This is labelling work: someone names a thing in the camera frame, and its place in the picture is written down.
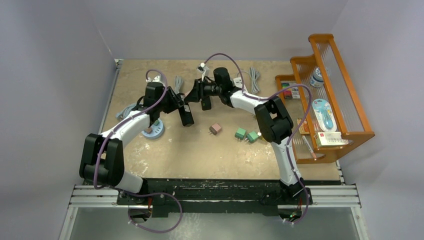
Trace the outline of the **black strip with green USB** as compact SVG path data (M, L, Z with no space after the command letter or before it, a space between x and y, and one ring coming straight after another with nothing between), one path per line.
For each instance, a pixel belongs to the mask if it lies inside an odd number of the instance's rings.
M209 96L204 97L200 102L201 102L201 109L203 111L208 111L212 109L212 102Z

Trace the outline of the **black strip with pink plugs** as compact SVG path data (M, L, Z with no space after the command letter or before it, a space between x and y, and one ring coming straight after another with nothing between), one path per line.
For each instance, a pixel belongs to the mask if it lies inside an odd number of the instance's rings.
M190 106L189 106L188 103L179 107L178 113L179 113L179 116L180 116L181 124L184 127L190 127L195 123L191 109L190 109Z

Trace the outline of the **light blue round socket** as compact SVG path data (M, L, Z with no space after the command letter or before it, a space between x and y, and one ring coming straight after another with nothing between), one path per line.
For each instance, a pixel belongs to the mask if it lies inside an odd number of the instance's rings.
M164 127L164 123L161 119L156 120L152 126L150 126L151 128L153 128L153 132L152 134L146 134L145 130L143 130L141 132L141 134L149 140L156 140L158 138L160 138L163 133L165 132L165 127Z

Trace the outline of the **white power strip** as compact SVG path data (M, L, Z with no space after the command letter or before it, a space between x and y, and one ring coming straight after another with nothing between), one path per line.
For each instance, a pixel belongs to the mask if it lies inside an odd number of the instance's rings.
M235 87L240 89L243 87L243 81L241 77L235 77L232 79L232 81Z

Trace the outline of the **green plug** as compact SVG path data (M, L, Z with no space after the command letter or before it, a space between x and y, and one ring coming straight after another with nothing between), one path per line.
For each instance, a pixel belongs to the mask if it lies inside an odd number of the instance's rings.
M234 134L234 137L237 139L237 140L243 140L244 138L245 138L245 136L246 136L246 134L247 134L247 131L244 129L244 128L241 128L241 127L239 127L237 130L236 130L236 132L235 132L235 134Z

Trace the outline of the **green plug adapter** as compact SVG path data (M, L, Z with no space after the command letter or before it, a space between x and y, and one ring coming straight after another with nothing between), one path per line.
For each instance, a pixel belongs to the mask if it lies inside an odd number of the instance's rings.
M249 142L250 144L252 144L252 143L255 143L259 138L260 138L260 135L257 132L252 131L246 135L245 140Z

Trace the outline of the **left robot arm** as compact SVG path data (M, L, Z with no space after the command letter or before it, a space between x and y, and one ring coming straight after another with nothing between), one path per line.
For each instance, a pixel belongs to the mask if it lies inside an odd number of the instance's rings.
M146 203L149 191L144 180L126 170L124 148L142 131L151 127L161 113L184 107L180 93L160 82L150 82L130 113L111 129L90 133L84 140L79 176L93 182L96 188L114 187L129 193L138 205Z

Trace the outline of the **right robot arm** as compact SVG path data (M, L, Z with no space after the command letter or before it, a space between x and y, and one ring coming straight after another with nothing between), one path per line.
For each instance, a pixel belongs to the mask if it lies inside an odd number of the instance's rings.
M275 154L282 200L288 204L298 200L304 184L291 144L294 123L281 98L263 98L248 93L244 82L234 81L225 67L213 70L212 81L207 79L209 70L206 66L199 65L197 70L201 78L195 80L184 101L198 103L208 97L218 96L223 104L254 114L262 137L271 144Z

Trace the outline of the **black aluminium robot base frame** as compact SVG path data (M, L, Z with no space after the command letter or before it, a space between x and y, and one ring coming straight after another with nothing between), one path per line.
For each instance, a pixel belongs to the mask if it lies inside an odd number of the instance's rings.
M306 191L289 196L277 180L148 179L150 196L90 185L74 187L69 206L125 208L148 217L170 213L262 214L298 219L305 209L354 208L361 201L355 185L308 182Z

